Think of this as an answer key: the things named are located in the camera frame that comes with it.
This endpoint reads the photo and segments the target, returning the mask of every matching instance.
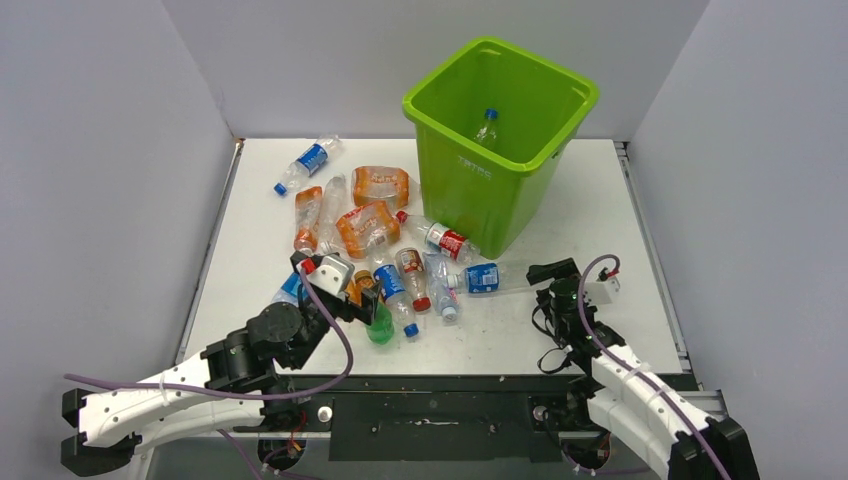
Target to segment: bin rim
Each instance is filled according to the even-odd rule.
[[[466,138],[466,137],[460,135],[459,133],[451,130],[450,128],[447,128],[446,126],[442,125],[436,119],[434,119],[433,117],[431,117],[429,115],[424,114],[423,112],[421,112],[420,110],[418,110],[417,108],[415,108],[412,105],[413,98],[415,98],[415,96],[418,95],[418,93],[420,93],[421,90],[423,90],[424,87],[426,87],[433,79],[435,79],[437,76],[441,75],[448,67],[450,67],[454,62],[459,60],[463,55],[467,54],[469,51],[473,50],[474,48],[476,48],[481,43],[487,43],[487,42],[488,43],[494,43],[494,44],[497,44],[501,47],[505,47],[505,48],[508,48],[510,50],[513,50],[514,52],[516,52],[520,55],[528,57],[531,60],[534,60],[535,62],[539,63],[540,65],[543,65],[547,68],[550,68],[550,69],[552,69],[556,72],[559,72],[563,75],[567,75],[567,76],[577,80],[579,83],[582,83],[583,85],[585,85],[587,87],[588,92],[589,92],[589,94],[583,100],[583,103],[575,111],[574,115],[572,115],[571,118],[569,118],[568,121],[565,122],[565,124],[563,124],[562,127],[560,127],[560,129],[557,131],[557,133],[554,134],[551,137],[551,139],[539,149],[539,151],[536,153],[536,155],[533,158],[531,158],[529,161],[524,162],[524,163],[513,162],[513,161],[507,159],[506,157],[503,157],[503,156],[501,156],[501,155],[499,155],[495,152],[492,152],[489,149],[483,148],[482,146],[478,145],[477,143],[475,143],[471,139]],[[569,136],[574,132],[574,130],[577,128],[577,126],[580,125],[580,123],[583,121],[583,119],[586,118],[586,115],[589,113],[589,111],[592,110],[592,107],[594,107],[595,104],[598,102],[599,96],[600,96],[600,92],[598,91],[597,85],[595,85],[595,83],[592,80],[590,80],[589,78],[587,78],[583,75],[580,75],[577,72],[569,70],[569,69],[567,69],[563,66],[557,65],[556,63],[554,63],[554,62],[552,62],[552,61],[550,61],[550,60],[548,60],[544,57],[536,55],[535,53],[533,53],[529,50],[521,48],[518,45],[512,44],[510,42],[507,42],[507,41],[500,39],[500,38],[497,38],[497,37],[485,36],[485,37],[478,37],[478,38],[475,38],[474,40],[470,41],[468,44],[466,44],[464,47],[462,47],[456,53],[451,55],[447,60],[445,60],[435,70],[430,72],[421,81],[419,81],[418,84],[416,84],[414,87],[412,87],[412,89],[409,90],[406,93],[406,95],[403,96],[403,113],[404,113],[404,116],[407,119],[409,119],[410,121],[412,121],[413,123],[424,124],[426,127],[436,130],[438,133],[447,137],[449,140],[456,142],[457,144],[459,144],[463,148],[465,148],[467,150],[471,150],[473,153],[475,153],[477,155],[492,159],[499,166],[501,166],[501,167],[503,167],[507,170],[517,172],[517,173],[529,174],[529,173],[536,171],[539,167],[541,167],[542,164],[545,163],[545,160],[547,160],[548,157],[554,152],[554,150],[569,138]]]

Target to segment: green bin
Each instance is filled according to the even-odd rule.
[[[466,45],[403,98],[424,214],[499,257],[536,213],[598,95],[588,78],[503,40]],[[487,108],[498,111],[494,151],[471,140]]]

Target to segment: white table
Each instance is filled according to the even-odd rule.
[[[328,162],[311,178],[312,184],[323,186],[339,172],[349,181],[352,170],[363,165],[397,166],[418,178],[414,140],[345,143],[345,154]],[[205,281],[198,291],[186,355],[243,327],[268,304],[291,273],[294,198],[278,197],[272,186],[286,165],[310,144],[307,139],[245,141]],[[419,200],[408,210],[421,213],[421,208]],[[403,246],[421,247],[406,232],[395,249]],[[565,149],[535,218],[501,258],[549,263],[573,257],[583,268],[604,253],[621,257],[622,292],[616,303],[602,306],[596,318],[623,335],[657,373],[680,373],[669,318],[615,146],[610,140],[574,140]],[[360,267],[367,268],[367,264],[359,262]],[[389,344],[377,346],[368,340],[361,323],[342,323],[354,350],[353,373],[539,373],[536,361],[553,344],[530,324],[535,306],[531,290],[487,298],[463,295],[460,301],[463,310],[457,325],[444,325],[431,311],[419,318],[422,332],[412,343],[398,331]],[[561,359],[561,354],[554,352],[545,366],[558,365]],[[331,331],[306,367],[293,373],[336,374],[344,364],[341,342]],[[580,372],[568,369],[563,373]]]

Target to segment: gray wall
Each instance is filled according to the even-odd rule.
[[[158,0],[2,1],[0,145],[0,476],[76,478],[61,375],[173,362],[232,139]]]
[[[707,0],[164,0],[237,135],[412,136],[401,98],[474,37],[595,80],[583,137],[629,139]]]
[[[712,0],[630,146],[696,373],[767,479],[848,469],[846,18]]]

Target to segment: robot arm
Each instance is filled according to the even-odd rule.
[[[558,265],[558,272],[541,276],[538,273],[548,267],[531,267],[527,279],[530,284],[554,279],[537,292],[538,309],[552,327],[553,332],[547,333],[568,352],[565,366],[574,364],[588,376],[577,384],[579,416],[615,434],[660,478],[721,478],[682,415],[706,440],[730,478],[758,479],[750,443],[738,423],[731,418],[718,421],[687,403],[650,372],[624,338],[595,321],[597,307],[615,298],[620,288],[617,278],[604,270],[597,281],[584,282],[579,301],[594,334],[590,336],[578,310],[579,271],[571,259]],[[623,368],[617,360],[635,368]]]
[[[295,253],[292,266],[304,271],[330,314],[373,321],[379,286],[362,292],[362,306],[343,291],[352,264],[338,255]],[[141,382],[102,393],[68,391],[62,397],[62,416],[77,434],[62,442],[62,464],[79,476],[99,475],[178,438],[221,428],[288,429],[298,418],[298,404],[293,398],[267,398],[294,390],[291,379],[276,373],[275,363],[302,368],[328,331],[327,320],[308,298],[302,297],[299,306],[275,303],[244,328]],[[265,398],[225,398],[256,391]]]

